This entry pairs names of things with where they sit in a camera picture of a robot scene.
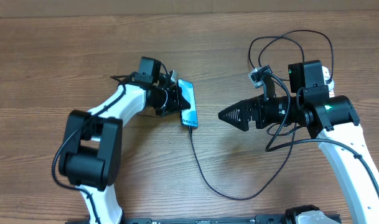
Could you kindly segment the black smartphone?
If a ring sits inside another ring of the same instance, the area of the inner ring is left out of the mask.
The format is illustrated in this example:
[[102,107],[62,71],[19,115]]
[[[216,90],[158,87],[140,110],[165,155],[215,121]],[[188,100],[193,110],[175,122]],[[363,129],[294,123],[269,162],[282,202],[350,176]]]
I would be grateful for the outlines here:
[[178,97],[180,103],[180,119],[184,126],[198,128],[198,117],[195,104],[194,86],[191,82],[178,79]]

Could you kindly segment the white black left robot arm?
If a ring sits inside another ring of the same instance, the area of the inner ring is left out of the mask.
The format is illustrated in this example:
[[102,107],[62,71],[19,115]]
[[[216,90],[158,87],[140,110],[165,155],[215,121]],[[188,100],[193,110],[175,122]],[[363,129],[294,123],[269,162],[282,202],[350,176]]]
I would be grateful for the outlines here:
[[51,174],[62,188],[78,191],[90,214],[85,223],[123,223],[114,183],[121,165],[123,127],[147,107],[156,115],[179,113],[188,128],[198,126],[194,86],[159,60],[142,57],[138,70],[115,75],[116,91],[88,111],[73,110]]

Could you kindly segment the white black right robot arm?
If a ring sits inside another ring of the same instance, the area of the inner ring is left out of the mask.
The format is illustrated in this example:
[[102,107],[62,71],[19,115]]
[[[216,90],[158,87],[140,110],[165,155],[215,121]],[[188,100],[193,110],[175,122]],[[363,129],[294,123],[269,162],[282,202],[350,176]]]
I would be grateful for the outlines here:
[[269,66],[249,73],[263,94],[231,105],[220,120],[242,130],[254,121],[258,129],[296,123],[306,128],[334,170],[354,223],[379,223],[379,172],[368,151],[363,129],[352,102],[332,94],[332,77],[321,61],[288,66],[290,86],[286,95],[275,95],[276,77]]

